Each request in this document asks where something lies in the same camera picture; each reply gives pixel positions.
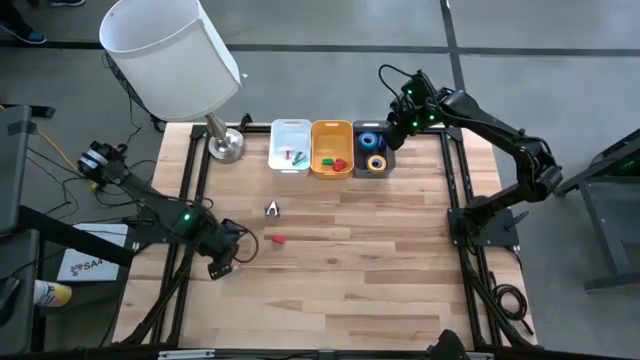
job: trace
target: white sign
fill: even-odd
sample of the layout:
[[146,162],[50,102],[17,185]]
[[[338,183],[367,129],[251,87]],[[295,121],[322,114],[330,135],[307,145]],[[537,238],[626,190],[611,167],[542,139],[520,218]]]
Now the white sign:
[[[77,224],[78,230],[87,231],[120,247],[124,247],[129,227],[124,224]],[[67,249],[58,271],[58,281],[113,281],[118,276],[118,265],[106,260]]]

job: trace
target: lamp base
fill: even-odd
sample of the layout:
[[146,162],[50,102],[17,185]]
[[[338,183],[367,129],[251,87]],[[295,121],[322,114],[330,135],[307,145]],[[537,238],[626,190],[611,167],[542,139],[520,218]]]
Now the lamp base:
[[212,136],[209,140],[209,152],[220,163],[230,164],[240,160],[246,149],[244,137],[238,130],[227,129],[224,140]]

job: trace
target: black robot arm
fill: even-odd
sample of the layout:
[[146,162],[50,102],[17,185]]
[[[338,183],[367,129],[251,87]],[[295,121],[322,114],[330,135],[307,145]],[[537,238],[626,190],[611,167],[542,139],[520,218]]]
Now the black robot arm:
[[435,90],[429,79],[418,71],[401,88],[391,103],[387,120],[391,123],[385,140],[396,150],[407,135],[437,124],[466,128],[513,156],[517,183],[490,197],[477,196],[465,207],[464,227],[477,234],[499,211],[521,201],[546,199],[562,181],[547,143],[527,136],[483,111],[474,98],[462,90]]
[[117,185],[141,207],[135,220],[136,241],[190,246],[213,260],[208,266],[213,280],[230,273],[246,229],[230,220],[218,222],[200,204],[156,191],[129,170],[125,151],[94,141],[78,161],[78,170],[99,186]]

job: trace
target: wood grain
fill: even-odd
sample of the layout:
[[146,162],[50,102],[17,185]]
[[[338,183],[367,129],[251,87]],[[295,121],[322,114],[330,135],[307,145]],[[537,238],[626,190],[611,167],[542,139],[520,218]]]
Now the wood grain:
[[[165,194],[178,194],[190,132],[191,124],[167,126],[153,182]],[[500,183],[491,146],[464,136],[476,195],[494,193]],[[209,259],[195,256],[181,346],[424,350],[448,328],[471,347],[460,263],[448,237],[438,137],[407,141],[389,179],[337,181],[274,177],[268,136],[246,140],[241,161],[211,162],[205,196],[215,201],[219,219],[231,218],[258,236],[259,254],[215,282],[207,274]],[[281,208],[276,222],[263,214],[272,200]],[[287,236],[286,244],[271,242],[273,235]],[[254,246],[243,239],[238,256],[249,256]],[[134,260],[114,340],[128,335],[155,301],[166,251],[154,245]],[[511,254],[488,249],[487,260],[498,282],[524,291]],[[486,312],[477,302],[486,331]]]

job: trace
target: red object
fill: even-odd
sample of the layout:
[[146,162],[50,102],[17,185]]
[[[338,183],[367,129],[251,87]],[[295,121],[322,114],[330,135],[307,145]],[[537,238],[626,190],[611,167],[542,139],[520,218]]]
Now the red object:
[[340,172],[347,168],[347,162],[344,159],[337,158],[336,161],[333,162],[333,171]]
[[278,244],[284,244],[287,242],[287,237],[282,235],[274,235],[271,237],[271,241],[276,242]]

